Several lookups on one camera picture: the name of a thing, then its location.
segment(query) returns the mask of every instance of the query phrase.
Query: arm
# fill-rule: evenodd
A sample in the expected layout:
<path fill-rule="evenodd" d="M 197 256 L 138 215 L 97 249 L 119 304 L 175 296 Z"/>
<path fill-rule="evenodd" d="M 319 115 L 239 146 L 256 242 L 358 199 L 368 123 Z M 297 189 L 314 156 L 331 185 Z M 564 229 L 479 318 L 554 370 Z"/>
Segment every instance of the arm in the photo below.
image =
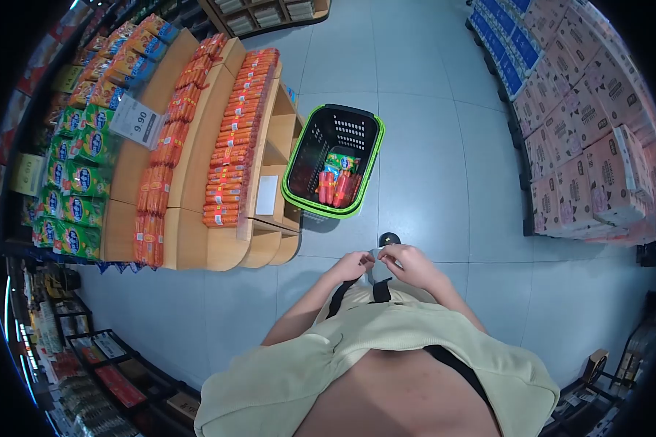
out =
<path fill-rule="evenodd" d="M 437 303 L 448 310 L 457 311 L 467 318 L 473 326 L 484 334 L 488 334 L 481 321 L 457 293 L 450 278 L 439 271 L 425 254 L 418 248 L 404 244 L 385 246 L 377 256 L 396 278 L 422 288 L 430 293 Z"/>
<path fill-rule="evenodd" d="M 311 328 L 333 288 L 362 276 L 374 267 L 369 252 L 352 252 L 342 257 L 270 329 L 261 345 L 271 346 L 291 340 Z"/>

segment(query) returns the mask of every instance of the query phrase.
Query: skin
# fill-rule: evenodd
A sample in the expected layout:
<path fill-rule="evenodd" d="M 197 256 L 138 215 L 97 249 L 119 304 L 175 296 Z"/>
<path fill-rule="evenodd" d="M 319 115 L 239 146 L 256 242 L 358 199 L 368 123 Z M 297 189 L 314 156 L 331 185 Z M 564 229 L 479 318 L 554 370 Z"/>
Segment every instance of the skin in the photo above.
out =
<path fill-rule="evenodd" d="M 394 276 L 429 292 L 486 332 L 449 278 L 417 248 L 388 245 L 342 257 L 271 328 L 270 346 L 309 329 L 331 291 L 383 262 Z M 294 433 L 302 436 L 500 436 L 495 415 L 472 386 L 424 350 L 370 350 L 316 399 Z"/>

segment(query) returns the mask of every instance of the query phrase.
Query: hand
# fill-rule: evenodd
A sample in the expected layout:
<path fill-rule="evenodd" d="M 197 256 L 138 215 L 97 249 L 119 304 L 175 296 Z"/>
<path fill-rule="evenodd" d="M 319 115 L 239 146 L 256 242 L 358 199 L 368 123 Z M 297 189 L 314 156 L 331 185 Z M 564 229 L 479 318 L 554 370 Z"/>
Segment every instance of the hand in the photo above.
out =
<path fill-rule="evenodd" d="M 432 290 L 443 280 L 449 278 L 440 272 L 420 249 L 407 244 L 390 244 L 379 251 L 377 259 L 381 260 L 398 280 L 406 284 Z"/>
<path fill-rule="evenodd" d="M 358 279 L 374 267 L 374 257 L 369 252 L 351 252 L 340 258 L 325 274 L 336 284 Z"/>

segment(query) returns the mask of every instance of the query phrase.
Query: black shelf rack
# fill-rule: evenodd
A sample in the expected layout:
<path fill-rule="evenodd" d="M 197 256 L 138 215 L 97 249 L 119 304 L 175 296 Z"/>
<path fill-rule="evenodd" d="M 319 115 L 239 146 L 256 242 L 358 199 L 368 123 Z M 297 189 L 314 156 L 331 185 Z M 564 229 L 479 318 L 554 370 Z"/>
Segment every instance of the black shelf rack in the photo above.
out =
<path fill-rule="evenodd" d="M 513 109 L 513 102 L 511 102 L 508 98 L 508 93 L 505 90 L 505 85 L 503 85 L 503 81 L 500 78 L 500 74 L 498 73 L 496 64 L 493 61 L 493 57 L 488 52 L 488 49 L 486 48 L 483 41 L 481 41 L 481 37 L 476 33 L 476 30 L 473 28 L 469 18 L 466 19 L 464 25 L 473 33 L 473 41 L 476 43 L 476 45 L 483 49 L 483 60 L 486 63 L 488 72 L 496 78 L 496 83 L 498 84 L 498 98 L 505 104 L 508 113 L 508 130 L 510 131 L 510 135 L 513 139 L 513 147 L 515 147 L 515 149 L 520 154 L 520 159 L 518 160 L 520 162 L 520 171 L 518 177 L 520 179 L 520 189 L 523 190 L 523 197 L 525 199 L 523 235 L 526 237 L 539 235 L 538 233 L 534 233 L 534 215 L 532 213 L 534 207 L 532 205 L 532 190 L 530 189 L 530 179 L 532 179 L 532 171 L 530 170 L 529 164 L 530 160 L 527 156 L 527 149 L 525 147 L 525 140 L 523 139 L 522 129 L 520 129 L 518 118 L 516 117 L 515 110 Z"/>

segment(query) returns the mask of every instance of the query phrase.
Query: person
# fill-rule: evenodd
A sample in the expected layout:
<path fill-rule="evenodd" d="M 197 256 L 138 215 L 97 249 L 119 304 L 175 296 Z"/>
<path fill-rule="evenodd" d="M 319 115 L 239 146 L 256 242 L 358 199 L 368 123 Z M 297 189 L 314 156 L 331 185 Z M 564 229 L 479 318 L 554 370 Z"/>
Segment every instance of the person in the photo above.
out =
<path fill-rule="evenodd" d="M 377 280 L 375 264 L 392 277 Z M 366 273 L 371 286 L 358 283 Z M 194 428 L 199 437 L 525 437 L 558 400 L 538 357 L 488 336 L 419 249 L 390 244 L 376 257 L 345 255 L 262 345 L 211 375 Z"/>

